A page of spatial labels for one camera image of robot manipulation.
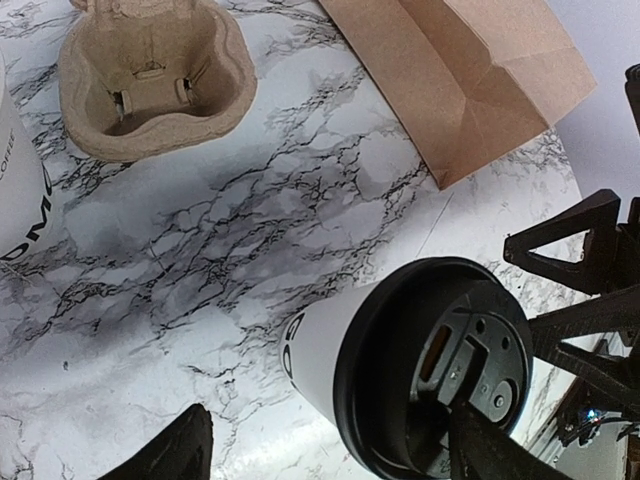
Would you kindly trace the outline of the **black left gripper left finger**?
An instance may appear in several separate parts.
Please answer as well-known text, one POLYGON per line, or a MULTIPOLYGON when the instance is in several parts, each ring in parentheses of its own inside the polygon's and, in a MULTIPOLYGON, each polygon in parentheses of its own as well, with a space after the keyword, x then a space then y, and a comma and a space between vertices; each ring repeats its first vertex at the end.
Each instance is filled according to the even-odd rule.
POLYGON ((192 404, 100 480, 209 480, 213 445, 210 412, 202 404, 192 404))

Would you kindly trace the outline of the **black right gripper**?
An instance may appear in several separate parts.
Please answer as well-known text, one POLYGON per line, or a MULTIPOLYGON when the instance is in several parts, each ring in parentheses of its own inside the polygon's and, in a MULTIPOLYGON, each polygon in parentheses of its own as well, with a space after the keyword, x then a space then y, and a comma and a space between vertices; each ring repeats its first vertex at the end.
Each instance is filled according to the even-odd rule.
POLYGON ((581 388, 558 415, 563 445, 585 444, 609 423, 623 423, 620 438, 639 432, 639 201, 624 223, 620 207, 617 194, 599 190, 504 241, 506 262, 590 297, 529 321, 534 355, 574 374, 581 388), (568 342, 599 333, 619 334, 629 354, 568 342))

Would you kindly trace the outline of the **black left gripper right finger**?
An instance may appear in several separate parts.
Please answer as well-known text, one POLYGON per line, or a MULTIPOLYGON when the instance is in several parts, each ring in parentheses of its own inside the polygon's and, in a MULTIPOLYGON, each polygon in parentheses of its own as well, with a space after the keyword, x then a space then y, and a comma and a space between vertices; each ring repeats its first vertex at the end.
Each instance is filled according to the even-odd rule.
POLYGON ((453 480, 569 480, 567 475, 535 458, 475 407, 460 399, 452 404, 449 455, 453 480))

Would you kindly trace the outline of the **white paper cups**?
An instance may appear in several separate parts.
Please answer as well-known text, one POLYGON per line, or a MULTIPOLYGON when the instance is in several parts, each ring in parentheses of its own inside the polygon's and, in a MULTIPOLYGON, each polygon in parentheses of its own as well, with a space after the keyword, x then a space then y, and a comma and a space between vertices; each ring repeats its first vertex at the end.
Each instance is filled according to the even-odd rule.
POLYGON ((24 260, 44 243, 52 225, 49 173, 19 116, 1 63, 1 261, 24 260))

